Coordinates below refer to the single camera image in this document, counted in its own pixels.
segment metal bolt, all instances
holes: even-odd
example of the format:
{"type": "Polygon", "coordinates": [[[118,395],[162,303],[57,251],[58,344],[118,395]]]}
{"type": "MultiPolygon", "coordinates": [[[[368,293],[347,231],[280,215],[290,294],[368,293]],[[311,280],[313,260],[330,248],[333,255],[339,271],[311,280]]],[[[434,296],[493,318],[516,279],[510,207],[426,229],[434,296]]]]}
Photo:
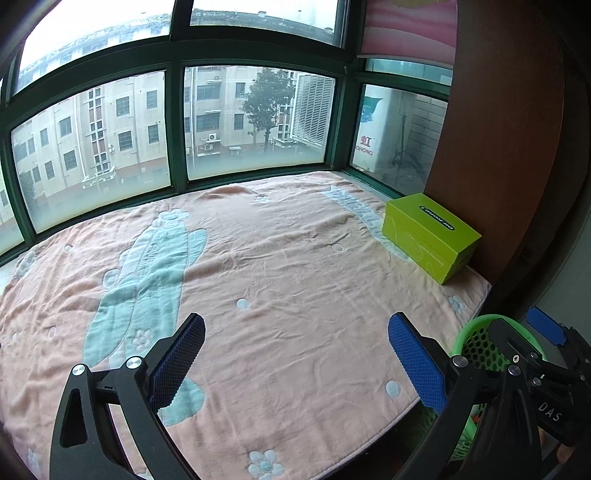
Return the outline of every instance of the metal bolt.
{"type": "Polygon", "coordinates": [[[127,360],[126,364],[127,368],[134,369],[138,368],[142,364],[142,359],[138,356],[133,356],[127,360]]]}
{"type": "Polygon", "coordinates": [[[86,370],[86,367],[82,364],[78,364],[72,369],[72,375],[82,375],[84,373],[84,370],[86,370]]]}
{"type": "Polygon", "coordinates": [[[517,365],[511,364],[507,370],[509,370],[509,373],[514,377],[521,375],[521,368],[519,368],[517,365]]]}
{"type": "Polygon", "coordinates": [[[467,358],[461,355],[455,355],[452,358],[452,363],[458,368],[466,368],[468,366],[467,358]]]}

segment bed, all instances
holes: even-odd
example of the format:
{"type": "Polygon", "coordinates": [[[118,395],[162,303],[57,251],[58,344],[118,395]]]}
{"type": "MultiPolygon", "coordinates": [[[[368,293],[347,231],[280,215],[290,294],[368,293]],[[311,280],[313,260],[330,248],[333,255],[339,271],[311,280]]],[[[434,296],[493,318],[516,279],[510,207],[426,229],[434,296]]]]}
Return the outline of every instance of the bed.
{"type": "MultiPolygon", "coordinates": [[[[384,203],[326,172],[217,187],[74,225],[24,254],[0,299],[0,420],[40,480],[73,365],[116,368],[203,316],[159,412],[204,480],[312,480],[418,401],[388,342],[404,311],[448,351],[490,285],[438,285],[381,234],[384,203]]],[[[119,414],[138,475],[150,478],[119,414]]]]}

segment wooden panel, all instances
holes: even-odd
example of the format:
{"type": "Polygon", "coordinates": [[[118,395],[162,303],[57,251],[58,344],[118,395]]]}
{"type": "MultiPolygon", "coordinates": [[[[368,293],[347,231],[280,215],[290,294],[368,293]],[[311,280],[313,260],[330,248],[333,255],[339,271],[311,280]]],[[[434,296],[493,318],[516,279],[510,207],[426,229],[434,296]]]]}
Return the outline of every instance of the wooden panel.
{"type": "Polygon", "coordinates": [[[556,156],[564,77],[556,35],[527,0],[459,0],[453,83],[425,194],[483,235],[471,265],[495,282],[556,156]]]}

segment green box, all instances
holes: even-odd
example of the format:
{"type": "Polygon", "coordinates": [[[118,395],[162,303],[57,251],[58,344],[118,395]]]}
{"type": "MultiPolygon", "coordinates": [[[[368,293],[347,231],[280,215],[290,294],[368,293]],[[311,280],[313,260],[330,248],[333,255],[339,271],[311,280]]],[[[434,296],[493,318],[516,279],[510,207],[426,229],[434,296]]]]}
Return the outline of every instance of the green box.
{"type": "Polygon", "coordinates": [[[422,193],[390,200],[382,233],[440,284],[468,263],[481,238],[422,193]]]}

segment green basket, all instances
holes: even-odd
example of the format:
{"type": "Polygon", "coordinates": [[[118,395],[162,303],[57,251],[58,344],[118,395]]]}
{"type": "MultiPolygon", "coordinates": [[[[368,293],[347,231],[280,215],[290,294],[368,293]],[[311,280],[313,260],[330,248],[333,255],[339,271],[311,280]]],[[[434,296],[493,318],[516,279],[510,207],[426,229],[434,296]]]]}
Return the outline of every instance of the green basket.
{"type": "MultiPolygon", "coordinates": [[[[459,333],[452,349],[452,356],[463,355],[475,367],[488,370],[500,371],[509,365],[511,363],[509,359],[498,351],[488,339],[487,327],[497,318],[505,319],[523,338],[541,352],[542,358],[546,360],[542,347],[525,327],[515,320],[494,314],[482,315],[471,320],[459,333]]],[[[484,405],[480,406],[479,414],[482,414],[483,410],[484,405]]],[[[432,409],[419,404],[400,421],[399,432],[403,435],[404,443],[410,450],[414,450],[421,443],[436,418],[437,414],[432,409]]],[[[468,417],[466,427],[464,427],[450,461],[462,460],[467,456],[475,434],[476,424],[471,417],[468,417]]]]}

